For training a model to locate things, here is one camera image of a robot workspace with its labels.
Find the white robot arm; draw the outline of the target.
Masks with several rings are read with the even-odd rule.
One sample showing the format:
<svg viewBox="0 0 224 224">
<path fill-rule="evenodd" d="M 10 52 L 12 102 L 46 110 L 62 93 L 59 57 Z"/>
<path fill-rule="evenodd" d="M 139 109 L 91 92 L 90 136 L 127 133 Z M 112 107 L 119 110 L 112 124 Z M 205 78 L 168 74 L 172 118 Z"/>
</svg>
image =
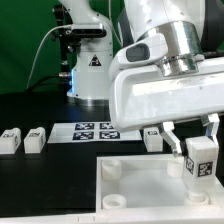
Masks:
<svg viewBox="0 0 224 224">
<path fill-rule="evenodd" d="M 118 23 L 60 0 L 81 40 L 70 97 L 108 101 L 113 127 L 155 126 L 174 155 L 216 145 L 224 112 L 222 0 L 124 0 Z"/>
</svg>

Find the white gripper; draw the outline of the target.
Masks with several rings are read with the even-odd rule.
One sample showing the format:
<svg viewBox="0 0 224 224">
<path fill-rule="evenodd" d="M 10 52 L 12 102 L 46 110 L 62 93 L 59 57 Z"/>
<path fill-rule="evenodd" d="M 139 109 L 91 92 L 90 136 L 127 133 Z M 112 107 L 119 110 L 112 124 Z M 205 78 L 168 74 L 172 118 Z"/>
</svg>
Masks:
<svg viewBox="0 0 224 224">
<path fill-rule="evenodd" d="M 173 156 L 181 157 L 181 142 L 173 133 L 173 122 L 202 116 L 205 135 L 218 145 L 217 113 L 224 113 L 224 57 L 201 61 L 198 69 L 195 74 L 169 77 L 163 76 L 155 65 L 121 71 L 110 90 L 113 127 L 127 132 L 161 123 L 161 137 Z"/>
</svg>

